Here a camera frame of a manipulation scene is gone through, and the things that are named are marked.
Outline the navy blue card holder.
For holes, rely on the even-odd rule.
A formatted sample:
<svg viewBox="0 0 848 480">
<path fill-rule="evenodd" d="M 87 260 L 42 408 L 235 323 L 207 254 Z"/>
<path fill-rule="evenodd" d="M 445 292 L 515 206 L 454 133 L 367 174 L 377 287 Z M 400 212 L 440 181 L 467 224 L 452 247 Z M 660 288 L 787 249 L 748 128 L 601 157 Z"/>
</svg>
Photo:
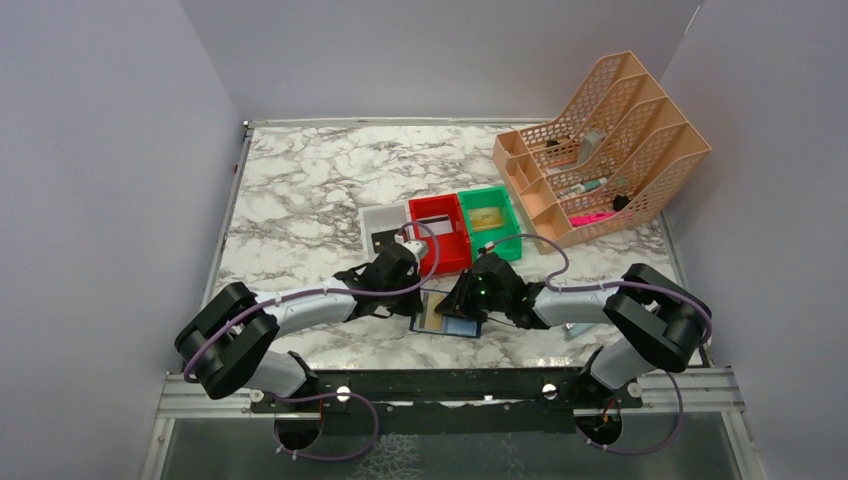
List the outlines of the navy blue card holder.
<svg viewBox="0 0 848 480">
<path fill-rule="evenodd" d="M 426 298 L 427 293 L 438 293 L 446 296 L 444 291 L 423 289 L 422 301 Z M 482 326 L 474 320 L 466 320 L 461 318 L 453 318 L 444 316 L 443 332 L 433 333 L 421 331 L 418 327 L 418 321 L 422 312 L 418 315 L 411 316 L 409 330 L 414 333 L 424 333 L 440 336 L 460 337 L 460 338 L 479 338 L 482 333 Z"/>
</svg>

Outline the white plastic bin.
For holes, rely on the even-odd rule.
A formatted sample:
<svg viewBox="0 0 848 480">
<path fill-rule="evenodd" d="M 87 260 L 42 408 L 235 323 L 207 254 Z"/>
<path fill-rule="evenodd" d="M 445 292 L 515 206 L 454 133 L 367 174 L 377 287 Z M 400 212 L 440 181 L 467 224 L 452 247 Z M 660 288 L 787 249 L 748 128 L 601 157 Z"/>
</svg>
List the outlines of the white plastic bin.
<svg viewBox="0 0 848 480">
<path fill-rule="evenodd" d="M 401 201 L 361 207 L 358 210 L 358 220 L 365 258 L 373 260 L 377 254 L 373 253 L 370 235 L 378 231 L 398 231 L 403 224 L 410 220 L 408 203 Z"/>
</svg>

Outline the green plastic bin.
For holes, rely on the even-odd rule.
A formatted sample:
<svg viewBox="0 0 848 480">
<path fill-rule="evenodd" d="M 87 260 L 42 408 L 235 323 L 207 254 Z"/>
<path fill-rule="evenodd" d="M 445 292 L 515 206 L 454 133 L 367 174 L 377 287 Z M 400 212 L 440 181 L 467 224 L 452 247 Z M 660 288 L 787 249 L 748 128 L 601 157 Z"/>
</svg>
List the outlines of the green plastic bin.
<svg viewBox="0 0 848 480">
<path fill-rule="evenodd" d="M 521 232 L 504 186 L 462 190 L 457 195 L 468 229 L 473 261 L 487 244 Z"/>
</svg>

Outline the red plastic bin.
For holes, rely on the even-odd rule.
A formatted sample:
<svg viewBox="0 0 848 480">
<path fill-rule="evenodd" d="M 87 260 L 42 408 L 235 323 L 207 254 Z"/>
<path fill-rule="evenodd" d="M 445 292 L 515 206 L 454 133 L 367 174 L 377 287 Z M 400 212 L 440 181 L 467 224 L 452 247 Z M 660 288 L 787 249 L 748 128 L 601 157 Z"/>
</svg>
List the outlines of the red plastic bin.
<svg viewBox="0 0 848 480">
<path fill-rule="evenodd" d="M 428 247 L 420 267 L 422 274 L 433 269 L 436 247 L 440 258 L 435 275 L 453 274 L 471 266 L 470 237 L 456 193 L 414 198 L 408 202 L 408 208 L 410 218 L 427 225 L 433 233 L 431 236 L 421 227 L 413 227 L 415 237 Z"/>
</svg>

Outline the peach desk organizer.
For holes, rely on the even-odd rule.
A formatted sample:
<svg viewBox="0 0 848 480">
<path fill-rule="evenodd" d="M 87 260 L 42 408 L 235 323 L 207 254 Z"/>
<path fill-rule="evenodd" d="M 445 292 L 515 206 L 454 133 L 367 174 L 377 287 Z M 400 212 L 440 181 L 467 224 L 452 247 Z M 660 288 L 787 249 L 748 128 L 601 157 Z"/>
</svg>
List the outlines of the peach desk organizer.
<svg viewBox="0 0 848 480">
<path fill-rule="evenodd" d="M 607 133 L 583 165 L 582 136 Z M 630 51 L 600 58 L 555 119 L 497 136 L 493 162 L 527 230 L 570 247 L 653 221 L 683 187 L 710 145 Z M 572 185 L 607 177 L 605 185 L 560 200 Z M 613 211 L 610 219 L 574 228 L 570 216 Z"/>
</svg>

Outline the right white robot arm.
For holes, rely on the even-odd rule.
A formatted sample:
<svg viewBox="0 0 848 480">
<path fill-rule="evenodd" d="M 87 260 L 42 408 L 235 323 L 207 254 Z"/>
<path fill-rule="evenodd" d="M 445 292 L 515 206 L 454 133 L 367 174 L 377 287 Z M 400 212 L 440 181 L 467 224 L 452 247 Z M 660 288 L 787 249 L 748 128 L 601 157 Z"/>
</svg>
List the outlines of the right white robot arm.
<svg viewBox="0 0 848 480">
<path fill-rule="evenodd" d="M 482 323 L 501 313 L 521 329 L 608 323 L 622 337 L 592 354 L 578 386 L 610 396 L 637 376 L 684 371 L 711 333 L 708 307 L 654 268 L 637 263 L 619 280 L 549 286 L 524 280 L 495 253 L 480 256 L 435 306 L 439 314 Z"/>
</svg>

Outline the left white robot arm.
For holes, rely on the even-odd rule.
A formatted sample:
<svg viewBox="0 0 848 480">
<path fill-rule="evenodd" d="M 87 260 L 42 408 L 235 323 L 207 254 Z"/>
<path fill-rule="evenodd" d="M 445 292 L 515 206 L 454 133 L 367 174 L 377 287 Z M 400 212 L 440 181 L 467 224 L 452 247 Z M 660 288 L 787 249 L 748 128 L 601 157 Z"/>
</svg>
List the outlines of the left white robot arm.
<svg viewBox="0 0 848 480">
<path fill-rule="evenodd" d="M 411 316 L 423 309 L 421 240 L 392 243 L 371 262 L 340 271 L 313 287 L 253 292 L 234 282 L 221 290 L 177 334 L 174 347 L 184 377 L 213 400 L 249 388 L 294 398 L 314 375 L 295 352 L 270 349 L 278 338 L 362 317 Z"/>
</svg>

